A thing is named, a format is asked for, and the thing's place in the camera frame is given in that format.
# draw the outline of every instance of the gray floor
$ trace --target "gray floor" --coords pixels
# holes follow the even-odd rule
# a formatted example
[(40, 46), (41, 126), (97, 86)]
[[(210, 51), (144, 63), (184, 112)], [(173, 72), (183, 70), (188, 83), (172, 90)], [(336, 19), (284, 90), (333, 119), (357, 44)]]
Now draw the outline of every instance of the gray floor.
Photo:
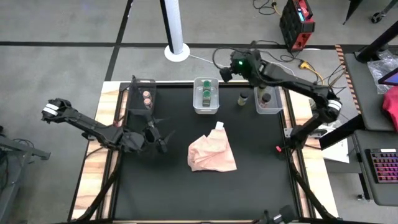
[[(0, 41), (114, 42), (126, 0), (0, 0)], [(367, 44), (398, 20), (394, 8), (379, 24), (368, 16), (389, 2), (365, 1), (344, 21), (347, 0), (309, 0), (316, 32), (309, 44)], [(285, 0), (278, 1), (282, 8)], [(282, 43), (278, 17), (262, 16), (243, 0), (180, 1), (183, 34), (191, 43), (248, 43), (253, 39)], [(134, 0), (123, 42), (165, 42), (164, 26), (156, 0)], [(213, 49), (191, 49), (194, 56), (211, 60)], [(284, 50), (270, 50), (286, 54)], [(89, 116), (94, 116), (112, 48), (101, 47), (5, 47), (0, 46), (0, 124), (10, 138), (26, 138), (37, 148), (52, 152), (49, 161), (30, 165), (17, 196), (12, 222), (65, 221), (70, 209), (87, 141), (67, 124), (45, 124), (40, 112), (48, 99), (62, 97)], [(220, 50), (217, 63), (228, 64), (228, 51)], [(334, 50), (304, 50), (300, 58), (308, 60), (324, 77), (337, 66)], [(285, 63), (298, 77), (314, 81), (314, 74), (299, 70), (298, 62)], [(130, 80), (131, 75), (156, 80), (192, 80), (218, 77), (218, 71), (206, 61), (190, 57), (172, 63), (163, 49), (121, 48), (112, 80)], [(345, 86), (344, 78), (338, 86)], [(356, 115), (348, 90), (343, 101), (342, 123)], [(361, 189), (352, 175), (331, 174), (330, 180), (340, 216), (348, 220), (396, 223), (396, 208), (357, 202)]]

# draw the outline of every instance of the plastic container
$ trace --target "plastic container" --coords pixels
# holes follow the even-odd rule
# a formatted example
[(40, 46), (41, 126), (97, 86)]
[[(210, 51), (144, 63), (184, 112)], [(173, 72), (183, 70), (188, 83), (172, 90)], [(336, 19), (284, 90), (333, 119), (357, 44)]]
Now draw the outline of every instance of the plastic container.
[[(203, 83), (210, 81), (211, 100), (210, 106), (203, 106)], [(193, 81), (193, 108), (197, 114), (215, 114), (220, 104), (218, 102), (218, 79), (216, 78), (196, 78)]]
[(256, 101), (256, 110), (259, 114), (276, 114), (283, 109), (282, 100), (280, 98), (279, 87), (267, 87), (266, 93), (271, 95), (271, 100), (267, 104), (267, 108), (261, 108), (259, 105), (259, 96), (257, 95), (257, 87), (254, 88), (254, 99)]

